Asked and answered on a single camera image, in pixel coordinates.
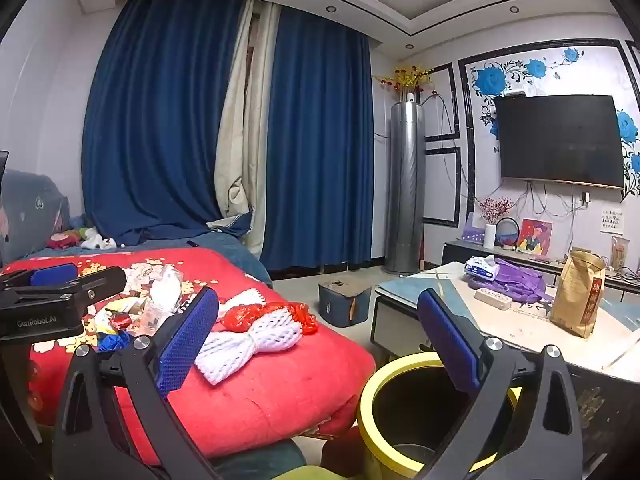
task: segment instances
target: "painting of person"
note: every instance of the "painting of person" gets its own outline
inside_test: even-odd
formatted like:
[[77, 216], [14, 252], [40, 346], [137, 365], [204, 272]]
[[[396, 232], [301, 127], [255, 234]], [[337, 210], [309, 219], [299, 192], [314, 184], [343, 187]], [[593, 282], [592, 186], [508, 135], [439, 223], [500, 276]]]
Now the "painting of person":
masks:
[[522, 221], [518, 248], [525, 253], [546, 256], [551, 242], [552, 226], [551, 222], [525, 218]]

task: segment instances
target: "flat screen tv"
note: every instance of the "flat screen tv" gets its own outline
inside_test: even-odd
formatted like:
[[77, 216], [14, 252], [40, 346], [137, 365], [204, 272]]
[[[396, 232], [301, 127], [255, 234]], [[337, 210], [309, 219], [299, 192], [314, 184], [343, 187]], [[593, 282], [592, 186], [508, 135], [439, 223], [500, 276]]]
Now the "flat screen tv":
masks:
[[611, 96], [510, 96], [494, 102], [503, 177], [623, 188]]

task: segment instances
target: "white wall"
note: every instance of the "white wall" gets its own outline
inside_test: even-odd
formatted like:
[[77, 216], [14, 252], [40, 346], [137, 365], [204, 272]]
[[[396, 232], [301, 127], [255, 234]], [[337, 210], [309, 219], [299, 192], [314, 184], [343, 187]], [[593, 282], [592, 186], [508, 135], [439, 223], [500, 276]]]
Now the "white wall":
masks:
[[[390, 75], [398, 63], [381, 52], [371, 51], [371, 74]], [[382, 88], [374, 78], [373, 85], [373, 229], [371, 257], [385, 255], [386, 232], [386, 188], [387, 188], [387, 139], [389, 136], [389, 114], [395, 95]]]
[[[27, 0], [0, 43], [0, 149], [7, 166], [39, 173], [38, 146], [49, 91], [81, 11], [76, 0]], [[50, 153], [64, 164], [65, 149]]]
[[84, 14], [68, 35], [52, 78], [38, 150], [38, 172], [69, 198], [71, 216], [82, 205], [81, 149], [84, 112], [95, 68], [121, 7]]
[[[456, 40], [436, 46], [432, 49], [420, 52], [409, 58], [408, 62], [421, 62], [425, 66], [438, 66], [448, 62], [453, 63], [454, 74], [456, 79], [456, 91], [458, 98], [458, 108], [460, 110], [460, 139], [445, 140], [443, 146], [461, 146], [462, 147], [462, 168], [466, 173], [468, 171], [466, 161], [466, 134], [465, 134], [465, 106], [463, 102], [462, 86], [460, 81], [460, 71], [458, 69], [458, 60], [465, 57], [473, 56], [483, 52], [515, 46], [525, 43], [533, 43], [545, 40], [560, 40], [569, 38], [607, 38], [617, 40], [631, 40], [631, 36], [626, 30], [622, 21], [613, 16], [604, 14], [572, 14], [566, 16], [553, 16], [547, 18], [536, 18], [525, 20], [522, 22], [503, 25], [474, 34], [457, 38]], [[626, 44], [622, 41], [626, 56], [629, 58], [632, 69], [638, 76], [636, 67], [632, 58], [626, 49]], [[440, 124], [440, 118], [431, 118]], [[479, 146], [481, 137], [476, 131], [476, 197], [478, 199], [485, 198], [488, 193], [495, 188], [489, 188], [486, 180], [489, 178], [481, 171], [482, 165], [478, 163], [478, 157], [482, 155], [482, 146]], [[427, 148], [439, 148], [440, 142], [433, 142], [427, 145]], [[449, 165], [452, 179], [455, 179], [455, 166]], [[443, 182], [446, 183], [447, 192], [453, 192], [446, 176]], [[519, 196], [524, 190], [524, 182], [517, 180], [507, 182], [494, 193], [494, 196]], [[544, 193], [542, 184], [535, 184], [538, 196], [544, 201]], [[558, 218], [549, 215], [562, 215], [566, 209], [562, 204], [562, 200], [570, 202], [570, 186], [563, 184], [547, 184], [548, 205], [547, 213], [544, 215], [536, 215], [532, 210], [531, 200], [529, 198], [526, 204], [520, 203], [517, 210], [519, 220], [522, 218], [540, 218], [545, 221], [553, 222], [552, 240], [549, 250], [550, 256], [560, 256], [568, 249], [568, 243], [571, 231], [571, 215], [565, 218]], [[593, 201], [585, 210], [575, 213], [574, 219], [574, 245], [590, 248], [593, 251], [609, 256], [610, 252], [610, 234], [600, 232], [600, 215], [603, 205], [620, 206], [620, 193], [614, 190], [598, 190], [581, 187], [574, 187], [576, 194], [583, 189], [590, 190]], [[466, 185], [463, 178], [462, 193], [466, 195]], [[632, 268], [636, 268], [638, 258], [640, 257], [640, 230], [637, 224], [637, 218], [640, 214], [640, 198], [629, 196], [622, 205], [625, 213], [625, 233], [624, 236], [631, 240], [626, 263]], [[536, 198], [536, 210], [540, 210], [538, 198]], [[455, 239], [462, 232], [462, 227], [466, 216], [466, 197], [463, 197], [460, 204], [460, 226], [456, 228], [448, 228], [442, 226], [425, 225], [425, 247], [426, 259], [439, 263], [442, 257], [442, 245], [444, 242]]]

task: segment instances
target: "trash can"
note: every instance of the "trash can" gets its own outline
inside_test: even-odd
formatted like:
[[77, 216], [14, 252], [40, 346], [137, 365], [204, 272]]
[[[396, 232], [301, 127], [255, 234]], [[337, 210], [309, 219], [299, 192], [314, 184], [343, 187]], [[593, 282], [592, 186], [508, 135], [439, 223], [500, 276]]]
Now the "trash can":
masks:
[[318, 312], [333, 326], [345, 328], [369, 317], [371, 287], [355, 276], [319, 283], [318, 293]]
[[[492, 462], [513, 415], [519, 388], [509, 391], [480, 459]], [[367, 447], [367, 480], [413, 478], [464, 416], [467, 394], [455, 389], [435, 352], [396, 359], [367, 382], [358, 406], [358, 428]]]

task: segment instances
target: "tile floor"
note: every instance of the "tile floor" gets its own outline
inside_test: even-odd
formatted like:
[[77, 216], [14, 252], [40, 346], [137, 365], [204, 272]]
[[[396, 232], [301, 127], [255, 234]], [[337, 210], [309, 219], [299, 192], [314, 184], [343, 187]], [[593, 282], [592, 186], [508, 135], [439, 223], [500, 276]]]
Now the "tile floor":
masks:
[[[371, 333], [371, 323], [373, 320], [373, 306], [375, 302], [375, 294], [372, 292], [369, 302], [369, 317], [363, 323], [350, 326], [348, 328], [337, 328], [329, 325], [322, 317], [318, 315], [318, 283], [324, 282], [332, 278], [340, 278], [341, 276], [355, 275], [361, 280], [366, 281], [372, 286], [381, 282], [392, 280], [395, 276], [387, 274], [381, 267], [369, 267], [360, 270], [347, 270], [345, 272], [336, 272], [334, 274], [321, 274], [319, 276], [305, 276], [304, 278], [291, 278], [290, 280], [277, 280], [273, 282], [274, 290], [283, 298], [289, 301], [300, 301], [309, 305], [313, 314], [316, 314], [318, 321], [330, 326], [336, 332], [348, 337], [359, 345], [366, 348], [373, 357], [378, 359], [378, 349], [373, 346], [369, 340]], [[324, 440], [309, 438], [305, 436], [297, 436], [293, 439], [298, 447], [305, 455], [306, 462], [311, 465], [319, 465], [322, 446]]]

